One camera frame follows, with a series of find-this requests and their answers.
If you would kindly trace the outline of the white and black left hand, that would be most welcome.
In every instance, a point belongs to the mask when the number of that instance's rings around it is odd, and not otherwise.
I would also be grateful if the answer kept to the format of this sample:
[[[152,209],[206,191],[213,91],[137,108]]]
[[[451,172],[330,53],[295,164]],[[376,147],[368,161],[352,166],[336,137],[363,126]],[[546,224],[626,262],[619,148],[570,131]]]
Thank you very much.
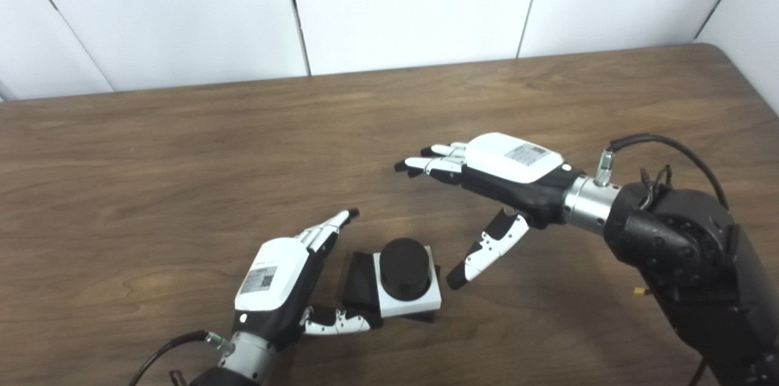
[[[293,237],[264,242],[234,298],[232,331],[258,336],[267,341],[267,347],[280,351],[304,334],[352,334],[382,328],[384,320],[378,314],[311,303],[340,230],[359,214],[357,208],[343,209]]]

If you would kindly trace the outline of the white and black right hand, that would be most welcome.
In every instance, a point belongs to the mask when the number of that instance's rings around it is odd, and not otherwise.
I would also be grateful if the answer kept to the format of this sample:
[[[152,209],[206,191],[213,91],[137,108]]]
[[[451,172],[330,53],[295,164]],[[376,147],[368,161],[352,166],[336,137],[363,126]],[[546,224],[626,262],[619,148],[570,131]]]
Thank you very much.
[[[434,144],[416,158],[394,165],[414,178],[426,174],[495,200],[503,208],[446,276],[461,289],[512,250],[529,229],[565,224],[565,197],[584,171],[560,153],[503,133],[487,133],[469,142]]]

